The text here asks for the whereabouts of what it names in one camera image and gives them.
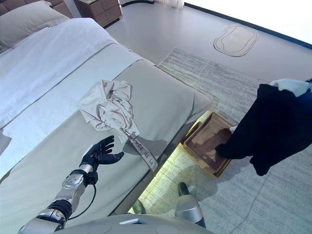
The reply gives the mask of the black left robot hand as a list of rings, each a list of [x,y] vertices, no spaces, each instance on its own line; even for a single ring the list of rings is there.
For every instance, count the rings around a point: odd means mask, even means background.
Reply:
[[[112,153],[114,147],[114,136],[108,136],[97,144],[91,146],[91,148],[82,157],[80,166],[90,165],[93,171],[97,171],[99,165],[114,164],[122,159],[124,152]]]

